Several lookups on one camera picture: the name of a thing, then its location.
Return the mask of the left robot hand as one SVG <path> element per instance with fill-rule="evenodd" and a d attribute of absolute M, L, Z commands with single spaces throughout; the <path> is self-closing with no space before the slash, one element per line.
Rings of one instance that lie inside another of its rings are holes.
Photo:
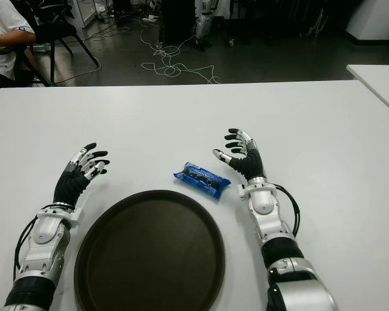
<path fill-rule="evenodd" d="M 80 195 L 98 175 L 107 173 L 108 151 L 93 151 L 96 143 L 82 147 L 67 163 L 54 190 L 53 203 L 74 210 Z"/>

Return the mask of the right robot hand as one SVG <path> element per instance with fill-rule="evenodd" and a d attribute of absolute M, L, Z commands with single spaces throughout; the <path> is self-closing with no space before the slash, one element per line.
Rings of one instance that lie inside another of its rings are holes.
<path fill-rule="evenodd" d="M 230 156 L 222 150 L 214 149 L 213 155 L 218 160 L 240 173 L 246 181 L 255 178 L 267 180 L 256 142 L 248 133 L 237 128 L 230 128 L 224 139 L 228 141 L 225 147 L 230 149 L 234 155 L 239 154 L 242 157 Z"/>

